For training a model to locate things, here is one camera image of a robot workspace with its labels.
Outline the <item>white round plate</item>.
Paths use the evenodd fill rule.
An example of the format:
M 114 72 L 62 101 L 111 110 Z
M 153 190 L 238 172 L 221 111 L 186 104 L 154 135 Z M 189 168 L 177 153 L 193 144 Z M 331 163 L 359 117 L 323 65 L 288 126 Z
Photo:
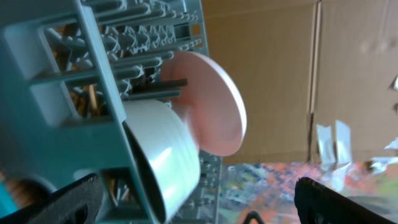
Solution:
M 248 119 L 243 98 L 228 73 L 206 55 L 176 51 L 162 64 L 161 80 L 185 80 L 173 110 L 191 132 L 196 147 L 226 157 L 238 152 Z

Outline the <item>grey bowl with food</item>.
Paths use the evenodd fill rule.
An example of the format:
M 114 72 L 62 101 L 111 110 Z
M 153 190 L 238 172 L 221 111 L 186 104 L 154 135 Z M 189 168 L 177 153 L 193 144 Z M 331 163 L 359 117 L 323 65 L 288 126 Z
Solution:
M 166 103 L 125 101 L 123 107 L 124 127 L 149 203 L 159 222 L 169 222 L 199 183 L 197 146 Z

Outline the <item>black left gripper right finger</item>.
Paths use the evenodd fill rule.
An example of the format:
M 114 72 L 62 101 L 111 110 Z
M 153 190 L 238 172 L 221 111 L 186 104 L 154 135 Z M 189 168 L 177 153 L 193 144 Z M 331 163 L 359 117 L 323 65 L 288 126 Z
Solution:
M 309 177 L 296 181 L 294 203 L 304 224 L 394 224 Z

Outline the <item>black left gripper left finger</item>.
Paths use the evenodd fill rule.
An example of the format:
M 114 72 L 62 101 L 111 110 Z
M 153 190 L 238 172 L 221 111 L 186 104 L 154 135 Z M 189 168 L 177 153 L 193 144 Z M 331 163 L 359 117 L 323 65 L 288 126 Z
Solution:
M 1 218 L 1 224 L 92 224 L 101 208 L 104 187 L 98 174 L 89 174 Z

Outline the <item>wooden chopstick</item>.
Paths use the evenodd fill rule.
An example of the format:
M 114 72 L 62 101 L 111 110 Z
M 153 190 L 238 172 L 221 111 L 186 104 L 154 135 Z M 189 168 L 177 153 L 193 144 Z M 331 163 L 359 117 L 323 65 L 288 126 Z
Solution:
M 99 116 L 100 112 L 98 109 L 97 99 L 96 99 L 96 92 L 94 85 L 88 86 L 88 92 L 90 97 L 90 104 L 91 104 L 91 114 L 93 116 Z

